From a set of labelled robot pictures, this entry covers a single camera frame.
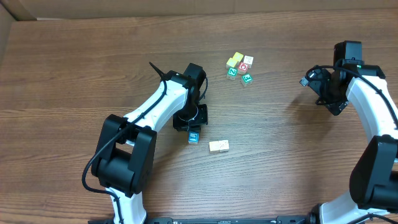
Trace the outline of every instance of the pile of cubes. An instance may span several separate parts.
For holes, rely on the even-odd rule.
[[[251,68],[253,64],[253,59],[254,58],[251,56],[245,55],[243,57],[243,54],[236,52],[234,54],[234,57],[229,58],[229,60],[226,63],[226,68],[228,69],[226,77],[230,80],[235,80],[237,74],[240,74],[242,75],[241,82],[243,86],[246,87],[250,85],[253,82],[253,77],[246,72],[248,71],[249,68]]]

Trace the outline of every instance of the wall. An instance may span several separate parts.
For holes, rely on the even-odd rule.
[[[20,20],[398,7],[396,0],[0,0],[0,2]]]
[[[8,41],[8,35],[10,33],[11,24],[14,22],[14,18],[5,10],[0,4],[0,66],[4,52],[6,51],[6,45]]]

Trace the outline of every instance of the green cube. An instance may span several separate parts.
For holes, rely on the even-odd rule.
[[[244,87],[250,85],[253,82],[253,77],[250,74],[245,74],[242,76],[242,84]]]
[[[226,78],[229,78],[230,80],[235,80],[237,72],[237,69],[229,68],[228,73],[226,74]]]

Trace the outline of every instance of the wooden tabletop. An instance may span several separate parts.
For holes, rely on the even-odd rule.
[[[158,134],[144,191],[151,217],[304,215],[348,190],[367,140],[352,105],[333,116],[299,80],[332,64],[336,43],[359,40],[398,102],[397,37],[397,9],[15,22],[0,71],[0,222],[113,215],[81,173],[104,119],[159,86],[149,61],[165,72],[192,62],[209,80],[199,144],[172,120]],[[254,57],[246,88],[226,79],[237,51]],[[230,151],[210,154],[209,141],[224,139]],[[100,187],[91,174],[88,184]]]

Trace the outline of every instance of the cube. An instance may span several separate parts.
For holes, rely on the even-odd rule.
[[[230,80],[235,80],[237,73],[238,70],[236,68],[229,68],[226,74],[226,78],[229,78]]]
[[[250,74],[245,74],[242,76],[242,84],[244,87],[250,85],[253,82],[253,77]]]
[[[238,74],[244,75],[248,71],[249,65],[241,62],[238,67]]]
[[[243,59],[243,63],[248,65],[249,68],[251,68],[251,65],[253,64],[253,59],[254,59],[254,57],[245,55],[244,59]]]
[[[210,153],[220,151],[220,144],[218,141],[209,142],[209,146],[210,146]]]
[[[228,152],[229,150],[228,140],[218,141],[218,148],[220,149],[220,152]]]
[[[190,131],[188,134],[188,143],[189,144],[198,144],[199,142],[199,133]]]
[[[238,61],[233,59],[233,58],[229,58],[229,60],[226,63],[226,68],[234,68],[236,65],[238,64]]]
[[[233,59],[237,60],[238,63],[241,63],[241,61],[242,61],[242,59],[243,59],[243,54],[241,54],[241,53],[239,53],[239,52],[236,52],[236,53],[234,54]]]

